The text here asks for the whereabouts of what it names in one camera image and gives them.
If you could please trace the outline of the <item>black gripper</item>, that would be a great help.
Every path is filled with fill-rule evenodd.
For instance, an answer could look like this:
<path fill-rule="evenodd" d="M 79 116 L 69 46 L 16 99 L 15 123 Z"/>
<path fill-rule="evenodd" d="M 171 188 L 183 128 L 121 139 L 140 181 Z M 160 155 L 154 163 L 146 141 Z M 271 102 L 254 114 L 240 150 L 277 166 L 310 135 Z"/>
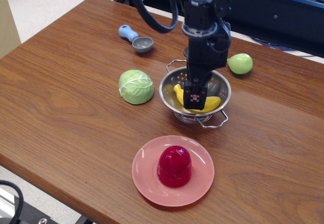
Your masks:
<path fill-rule="evenodd" d="M 226 66 L 231 45 L 231 25 L 217 21 L 202 30 L 182 24 L 183 33 L 189 38 L 185 52 L 188 81 L 184 83 L 185 109 L 202 110 L 207 99 L 208 83 L 212 70 Z"/>

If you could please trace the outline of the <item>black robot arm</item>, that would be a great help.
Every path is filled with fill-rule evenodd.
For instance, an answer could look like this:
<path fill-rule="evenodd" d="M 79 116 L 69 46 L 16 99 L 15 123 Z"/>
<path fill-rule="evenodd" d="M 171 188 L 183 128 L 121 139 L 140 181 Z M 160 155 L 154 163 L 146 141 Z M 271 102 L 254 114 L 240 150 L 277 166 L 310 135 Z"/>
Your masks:
<path fill-rule="evenodd" d="M 187 66 L 183 106 L 187 110 L 204 110 L 212 71 L 227 64 L 231 26 L 223 18 L 230 5 L 231 0 L 183 0 L 182 31 L 188 37 L 183 52 Z"/>

